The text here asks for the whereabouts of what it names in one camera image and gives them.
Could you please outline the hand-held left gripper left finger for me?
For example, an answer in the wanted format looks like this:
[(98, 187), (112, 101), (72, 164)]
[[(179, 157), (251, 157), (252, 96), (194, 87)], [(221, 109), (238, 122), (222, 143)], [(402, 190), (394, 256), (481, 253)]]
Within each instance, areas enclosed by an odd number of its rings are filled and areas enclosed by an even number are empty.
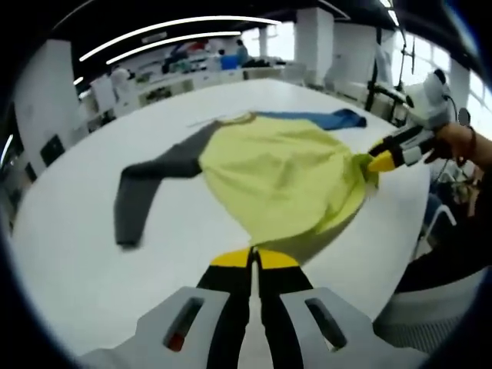
[(216, 257), (197, 286), (182, 287), (143, 315), (134, 368), (236, 368), (251, 296), (252, 250)]

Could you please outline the person's right hand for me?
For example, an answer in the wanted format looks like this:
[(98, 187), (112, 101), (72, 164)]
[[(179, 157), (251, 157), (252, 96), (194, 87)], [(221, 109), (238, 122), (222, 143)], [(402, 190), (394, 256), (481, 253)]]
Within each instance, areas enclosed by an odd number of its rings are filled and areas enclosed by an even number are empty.
[(425, 164), (437, 159), (454, 159), (462, 164), (472, 157), (476, 148), (477, 135), (472, 127), (450, 123), (440, 128), (435, 136), (431, 152), (424, 159)]

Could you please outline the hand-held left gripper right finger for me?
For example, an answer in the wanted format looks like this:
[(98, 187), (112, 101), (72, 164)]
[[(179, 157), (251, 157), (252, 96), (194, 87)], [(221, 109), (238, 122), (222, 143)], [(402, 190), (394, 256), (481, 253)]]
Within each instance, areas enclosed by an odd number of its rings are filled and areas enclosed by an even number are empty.
[(368, 355), (371, 319), (329, 288), (315, 288), (287, 254), (258, 249), (261, 321), (275, 368), (354, 368)]

